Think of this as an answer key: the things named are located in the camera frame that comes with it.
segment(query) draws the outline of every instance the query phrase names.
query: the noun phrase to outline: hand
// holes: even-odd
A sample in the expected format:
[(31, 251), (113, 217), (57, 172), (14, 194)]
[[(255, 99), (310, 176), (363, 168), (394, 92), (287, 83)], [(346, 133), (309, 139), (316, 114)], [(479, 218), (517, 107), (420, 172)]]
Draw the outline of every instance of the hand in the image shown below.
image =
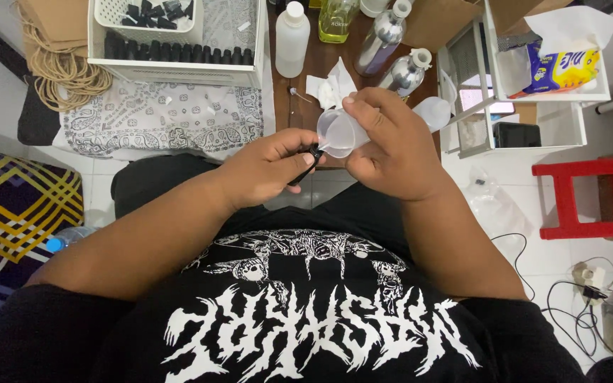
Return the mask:
[[(299, 185), (287, 183), (311, 167), (314, 160), (311, 154), (296, 153), (314, 143), (318, 143), (316, 132), (285, 129), (247, 144), (213, 172), (233, 209), (261, 205), (283, 189), (292, 193), (302, 190)], [(322, 156), (319, 163), (325, 161)]]
[(349, 173), (365, 186), (405, 201), (437, 193), (450, 178), (425, 121), (387, 89), (365, 88), (349, 96), (344, 109), (371, 141), (349, 155)]

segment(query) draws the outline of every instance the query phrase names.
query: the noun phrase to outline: blue bottle cap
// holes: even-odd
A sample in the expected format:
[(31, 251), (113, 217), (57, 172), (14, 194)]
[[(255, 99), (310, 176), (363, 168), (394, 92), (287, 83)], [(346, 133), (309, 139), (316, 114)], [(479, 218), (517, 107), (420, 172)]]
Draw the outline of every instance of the blue bottle cap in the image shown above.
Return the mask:
[(50, 240), (47, 240), (46, 242), (46, 249), (48, 251), (51, 251), (52, 253), (55, 253), (56, 251), (63, 249), (64, 247), (64, 242), (57, 238), (52, 238)]

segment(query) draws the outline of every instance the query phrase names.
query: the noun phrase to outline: electrical outlet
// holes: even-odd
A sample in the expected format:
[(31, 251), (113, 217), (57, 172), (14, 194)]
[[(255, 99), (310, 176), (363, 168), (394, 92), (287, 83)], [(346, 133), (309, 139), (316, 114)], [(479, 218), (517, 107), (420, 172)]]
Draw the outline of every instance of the electrical outlet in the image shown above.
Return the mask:
[[(598, 290), (602, 290), (605, 279), (605, 269), (597, 266), (588, 266), (585, 262), (579, 262), (574, 266), (571, 275), (574, 277), (574, 282), (584, 286), (591, 286)], [(583, 288), (576, 286), (576, 290), (583, 295)], [(596, 306), (602, 303), (599, 299), (591, 299), (591, 305)]]

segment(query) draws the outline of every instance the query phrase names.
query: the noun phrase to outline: wooden table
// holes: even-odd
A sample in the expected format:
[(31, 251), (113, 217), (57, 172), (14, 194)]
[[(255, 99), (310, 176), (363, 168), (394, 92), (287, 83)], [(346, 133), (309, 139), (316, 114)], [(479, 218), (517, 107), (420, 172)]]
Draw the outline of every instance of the wooden table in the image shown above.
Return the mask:
[[(352, 28), (349, 29), (349, 37), (346, 42), (343, 44), (328, 44), (321, 42), (318, 38), (318, 14), (319, 10), (317, 9), (310, 9), (307, 11), (307, 17), (311, 22), (311, 34), (309, 35), (309, 45), (306, 49), (304, 70), (295, 78), (284, 78), (277, 72), (275, 65), (277, 16), (274, 6), (268, 4), (277, 132), (288, 127), (301, 127), (302, 129), (316, 130), (316, 122), (323, 112), (323, 109), (319, 106), (318, 100), (306, 94), (307, 75), (320, 78), (328, 77), (328, 72), (337, 64), (338, 57), (342, 57), (342, 61), (349, 74), (352, 75), (353, 82), (357, 89), (374, 87), (387, 68), (392, 65), (394, 60), (398, 57), (408, 55), (411, 52), (411, 47), (401, 44), (396, 48), (392, 56), (389, 57), (385, 65), (383, 65), (383, 70), (381, 70), (379, 74), (372, 78), (359, 76), (353, 68), (353, 61), (360, 52), (363, 40), (366, 38), (368, 30), (370, 30), (373, 19), (365, 16), (363, 13), (359, 13), (352, 23)], [(295, 95), (290, 95), (288, 93), (288, 87), (297, 88), (297, 92), (313, 100), (313, 103), (302, 100)], [(433, 67), (425, 74), (425, 80), (422, 84), (411, 93), (408, 99), (408, 105), (413, 107), (427, 97), (436, 96), (438, 94), (437, 88), (437, 70)], [(432, 137), (434, 138), (437, 155), (441, 158), (438, 132), (434, 133)], [(344, 167), (344, 162), (344, 159), (328, 156), (328, 161), (323, 167), (342, 168)]]

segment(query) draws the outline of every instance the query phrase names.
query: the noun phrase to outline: black t-shirt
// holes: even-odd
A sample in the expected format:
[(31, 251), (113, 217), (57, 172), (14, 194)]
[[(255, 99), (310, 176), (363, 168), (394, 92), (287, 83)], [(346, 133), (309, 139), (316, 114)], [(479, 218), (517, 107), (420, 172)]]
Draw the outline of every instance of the black t-shirt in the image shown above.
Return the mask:
[(0, 381), (293, 379), (584, 381), (538, 306), (455, 302), (339, 232), (216, 240), (136, 304), (35, 285), (0, 313)]

